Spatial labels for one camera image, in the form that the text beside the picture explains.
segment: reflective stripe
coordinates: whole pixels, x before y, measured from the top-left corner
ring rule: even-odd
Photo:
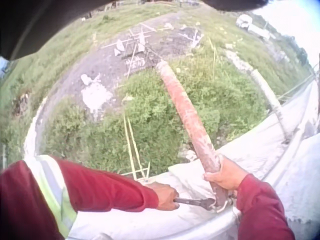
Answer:
[[[70,203],[68,189],[58,163],[48,155],[29,158],[25,163],[38,183],[59,232],[66,238],[76,220],[77,213]]]

